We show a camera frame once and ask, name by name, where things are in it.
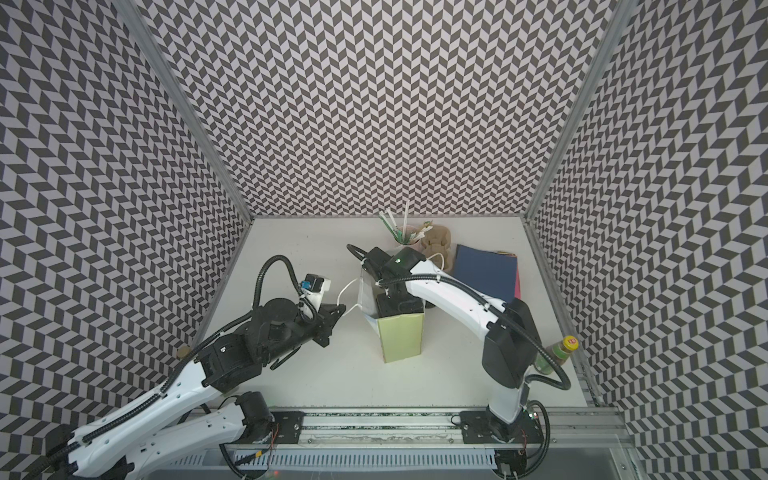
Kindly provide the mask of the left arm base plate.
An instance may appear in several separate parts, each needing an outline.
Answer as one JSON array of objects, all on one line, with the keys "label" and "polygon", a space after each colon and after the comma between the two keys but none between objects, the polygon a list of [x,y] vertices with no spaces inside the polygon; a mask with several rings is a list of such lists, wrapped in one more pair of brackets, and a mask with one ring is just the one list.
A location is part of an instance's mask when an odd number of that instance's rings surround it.
[{"label": "left arm base plate", "polygon": [[272,412],[270,433],[275,445],[295,445],[303,430],[305,413],[300,410],[284,410]]}]

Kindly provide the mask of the illustrated green paper gift bag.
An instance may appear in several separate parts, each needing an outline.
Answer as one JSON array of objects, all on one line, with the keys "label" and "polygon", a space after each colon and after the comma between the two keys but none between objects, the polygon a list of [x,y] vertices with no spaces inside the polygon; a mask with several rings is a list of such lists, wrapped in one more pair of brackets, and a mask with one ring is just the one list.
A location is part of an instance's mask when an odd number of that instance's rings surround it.
[{"label": "illustrated green paper gift bag", "polygon": [[392,256],[379,249],[364,251],[348,244],[348,250],[360,263],[359,277],[350,280],[336,297],[336,305],[346,291],[357,288],[356,303],[345,315],[358,309],[377,334],[383,360],[391,363],[419,356],[422,353],[425,310],[428,303],[407,292],[404,285],[382,288],[375,284],[384,277],[384,265]]}]

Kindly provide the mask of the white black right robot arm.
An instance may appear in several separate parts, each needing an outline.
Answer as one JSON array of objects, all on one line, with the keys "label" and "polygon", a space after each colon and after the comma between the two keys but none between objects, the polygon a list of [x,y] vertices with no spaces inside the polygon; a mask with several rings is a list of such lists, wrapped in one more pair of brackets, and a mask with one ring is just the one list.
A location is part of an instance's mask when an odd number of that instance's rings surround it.
[{"label": "white black right robot arm", "polygon": [[525,432],[534,382],[567,391],[572,382],[542,345],[529,307],[520,299],[505,302],[487,296],[441,270],[424,254],[405,247],[390,255],[375,247],[347,250],[387,297],[408,294],[458,320],[483,341],[481,364],[491,381],[485,428],[511,443]]}]

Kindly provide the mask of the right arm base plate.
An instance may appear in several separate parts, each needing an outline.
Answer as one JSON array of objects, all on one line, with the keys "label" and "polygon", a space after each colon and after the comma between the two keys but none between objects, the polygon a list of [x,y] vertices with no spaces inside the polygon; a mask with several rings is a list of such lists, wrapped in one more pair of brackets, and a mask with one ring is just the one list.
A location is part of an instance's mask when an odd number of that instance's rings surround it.
[{"label": "right arm base plate", "polygon": [[544,440],[543,426],[523,409],[511,423],[494,416],[488,409],[465,410],[458,414],[458,426],[465,444],[540,444]]}]

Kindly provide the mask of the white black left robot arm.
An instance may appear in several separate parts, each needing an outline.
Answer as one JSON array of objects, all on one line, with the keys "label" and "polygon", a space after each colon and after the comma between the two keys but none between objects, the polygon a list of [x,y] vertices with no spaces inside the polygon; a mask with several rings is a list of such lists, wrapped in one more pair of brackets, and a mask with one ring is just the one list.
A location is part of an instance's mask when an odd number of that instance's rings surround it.
[{"label": "white black left robot arm", "polygon": [[185,420],[185,414],[281,365],[304,344],[322,347],[346,312],[343,304],[277,298],[227,323],[198,344],[160,385],[82,427],[62,425],[27,478],[138,479],[187,454],[232,443],[269,443],[278,423],[259,392]]}]

